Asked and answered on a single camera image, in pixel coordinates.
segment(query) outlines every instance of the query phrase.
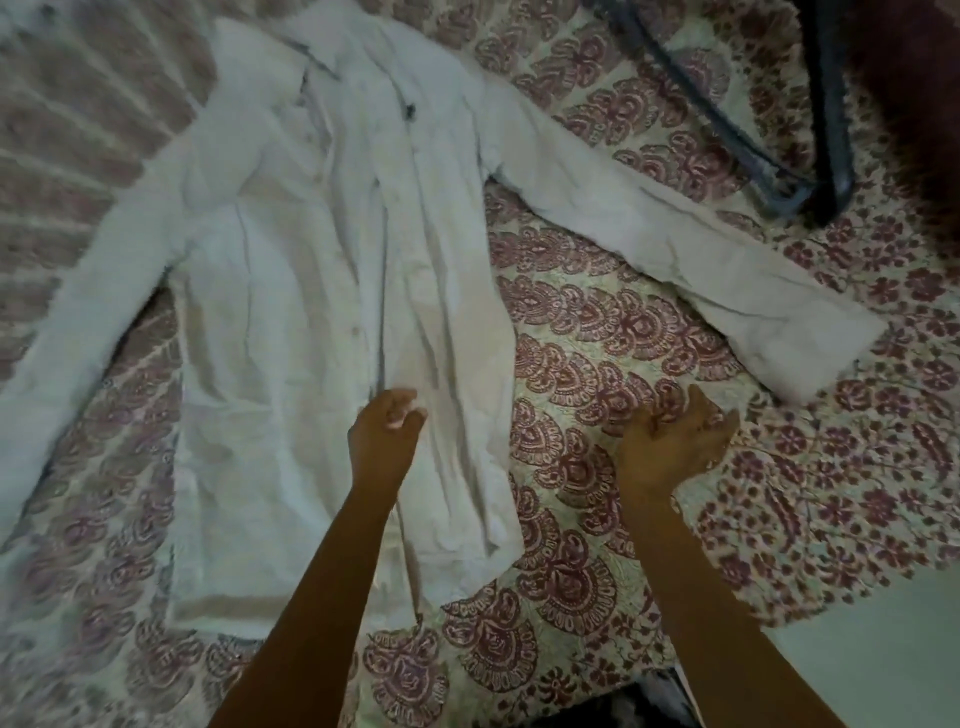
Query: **floral patterned bedspread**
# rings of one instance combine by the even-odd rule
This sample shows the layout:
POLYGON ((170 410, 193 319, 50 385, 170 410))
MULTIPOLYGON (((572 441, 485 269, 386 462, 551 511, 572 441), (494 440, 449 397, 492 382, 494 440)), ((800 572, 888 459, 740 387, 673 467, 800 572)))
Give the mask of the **floral patterned bedspread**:
MULTIPOLYGON (((730 116, 779 157, 811 166, 787 2, 638 4, 730 116)), ((269 14, 294 3, 256 5, 269 14)), ((627 413, 678 382, 726 382, 752 397, 719 484, 688 489, 681 502, 710 560, 766 622, 802 619, 960 556, 960 263, 856 78, 856 199, 811 232, 762 219, 678 90, 649 61, 626 59, 573 0, 366 5, 472 54, 591 145, 715 208, 890 326, 835 390, 807 407, 778 406, 673 291, 492 185, 493 274, 517 332, 512 446, 526 552, 475 597, 362 641, 344 723, 512 725, 674 661, 619 522, 612 453, 627 413)), ((21 86, 0 84, 12 120, 0 132, 10 152, 0 157, 6 376, 115 190, 205 100, 210 13, 244 8, 131 0, 21 41, 25 55, 12 61, 21 86)), ((164 622, 175 335, 161 291, 3 546, 5 726, 203 725, 256 650, 164 622)))

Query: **finger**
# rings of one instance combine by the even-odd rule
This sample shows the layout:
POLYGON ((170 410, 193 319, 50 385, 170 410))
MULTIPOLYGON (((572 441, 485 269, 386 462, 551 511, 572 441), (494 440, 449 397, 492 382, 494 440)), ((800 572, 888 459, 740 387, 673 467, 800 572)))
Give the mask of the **finger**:
POLYGON ((630 418, 630 423, 627 425, 627 428, 630 430, 635 429, 645 435, 652 435, 656 428, 654 413, 648 407, 641 405, 630 418))
POLYGON ((710 419, 710 400, 696 384, 688 390, 686 411, 677 420, 677 428, 687 433, 696 432, 710 419))
POLYGON ((423 424, 426 422, 426 410, 422 407, 411 410, 407 413, 406 418, 403 420, 403 426, 400 428, 400 431, 405 437, 409 437, 411 440, 418 440, 420 437, 420 431, 423 429, 423 424))
POLYGON ((396 388, 385 389, 383 392, 373 398, 373 401, 367 405, 372 411, 383 417, 388 417, 392 411, 403 412, 410 405, 410 402, 417 398, 416 389, 396 388))
POLYGON ((703 450, 709 453, 711 460, 722 459, 730 446, 730 440, 740 428, 740 413, 736 410, 728 412, 723 423, 717 427, 705 430, 699 440, 703 450))

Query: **white shirt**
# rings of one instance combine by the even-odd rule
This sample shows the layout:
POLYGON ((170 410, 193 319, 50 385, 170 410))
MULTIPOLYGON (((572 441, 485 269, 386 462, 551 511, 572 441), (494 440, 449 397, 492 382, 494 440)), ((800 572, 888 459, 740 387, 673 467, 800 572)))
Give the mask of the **white shirt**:
POLYGON ((413 624, 421 604, 471 595, 521 554, 491 176, 673 283, 787 400, 812 397, 882 329, 392 20, 328 0, 274 35, 218 20, 213 45, 207 107, 120 196, 0 394, 2 539, 169 269, 183 356, 176 623, 267 634, 346 496, 347 430, 383 387, 416 387, 430 417, 364 628, 413 624))

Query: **black hanger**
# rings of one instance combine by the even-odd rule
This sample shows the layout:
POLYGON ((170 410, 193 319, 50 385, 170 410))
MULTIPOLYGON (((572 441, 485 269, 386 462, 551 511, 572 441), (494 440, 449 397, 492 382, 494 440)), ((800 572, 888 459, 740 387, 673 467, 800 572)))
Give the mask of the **black hanger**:
POLYGON ((585 7, 594 7, 609 19, 629 53, 647 51, 653 56, 747 171, 770 212, 778 217, 794 217, 806 209, 817 225, 825 226, 843 212, 853 196, 853 153, 844 112, 844 53, 838 37, 847 0, 793 3, 799 13, 810 78, 817 154, 815 179, 795 172, 760 149, 704 96, 650 34, 631 0, 584 0, 585 7), (773 175, 766 171, 767 166, 773 168, 773 175))

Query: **shirt collar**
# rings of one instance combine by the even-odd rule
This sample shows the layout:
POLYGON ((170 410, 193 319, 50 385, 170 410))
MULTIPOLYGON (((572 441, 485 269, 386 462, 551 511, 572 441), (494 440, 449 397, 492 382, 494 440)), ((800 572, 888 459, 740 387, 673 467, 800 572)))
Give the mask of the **shirt collar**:
POLYGON ((211 50, 219 84, 270 107, 297 100, 308 58, 296 48, 253 25, 220 17, 211 50))
POLYGON ((318 0, 304 11, 276 21, 281 36, 300 45, 310 57, 337 75, 355 23, 365 17, 353 0, 318 0))

